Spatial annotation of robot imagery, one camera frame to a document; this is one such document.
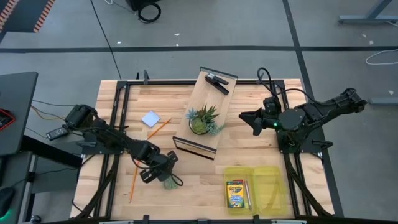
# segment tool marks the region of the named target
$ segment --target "yellow plastic container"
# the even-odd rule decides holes
[[[228,181],[248,182],[251,209],[244,184],[244,208],[228,208]],[[227,167],[224,170],[225,197],[230,215],[285,215],[287,213],[286,189],[276,166]]]

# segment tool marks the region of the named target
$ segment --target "small plant pot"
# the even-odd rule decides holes
[[[206,133],[208,132],[208,131],[206,131],[205,133],[201,133],[201,134],[196,133],[196,132],[192,129],[192,124],[191,124],[191,122],[192,122],[192,119],[189,120],[188,124],[189,124],[189,128],[191,129],[191,131],[192,131],[194,134],[197,134],[197,135],[204,135],[204,134],[206,134]]]

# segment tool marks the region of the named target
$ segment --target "black floor stripe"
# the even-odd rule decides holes
[[[300,71],[302,74],[305,91],[307,92],[308,95],[310,95],[311,97],[314,97],[311,83],[310,83],[310,77],[308,76],[307,67],[305,66],[304,56],[303,56],[303,52],[302,52],[303,48],[301,48],[301,46],[300,46],[299,37],[297,35],[297,31],[294,26],[293,15],[292,15],[292,11],[290,10],[288,0],[283,0],[283,4],[284,4],[284,8],[285,8],[287,22],[289,23],[290,33],[292,34],[293,44],[294,44],[294,47],[296,48],[298,65],[300,66]],[[329,158],[327,149],[324,150],[323,153],[325,153],[325,155],[326,155],[323,158],[323,164],[324,164],[326,180],[328,182],[328,188],[329,188],[333,208],[334,208],[336,216],[344,217],[343,208],[341,206],[341,201],[340,201],[340,196],[339,196],[338,190],[337,190],[337,184],[336,184],[335,176],[333,173],[333,169],[331,166],[331,162],[330,162],[330,158]]]
[[[0,43],[5,33],[0,33]],[[294,47],[294,46],[186,46],[186,47],[113,47],[113,52],[199,52],[199,51],[287,51],[287,52],[367,52],[394,50],[398,46],[372,47]],[[107,47],[0,48],[0,53],[95,53],[110,52]]]

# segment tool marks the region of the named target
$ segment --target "green led light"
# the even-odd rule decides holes
[[[8,217],[10,217],[10,215],[11,215],[11,209],[9,209],[9,210],[7,211],[7,213],[6,213],[3,217],[0,217],[0,222],[2,222],[2,221],[4,221],[4,220],[7,220]]]

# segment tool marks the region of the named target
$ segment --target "crayola box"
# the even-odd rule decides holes
[[[227,181],[228,208],[244,208],[243,181]]]

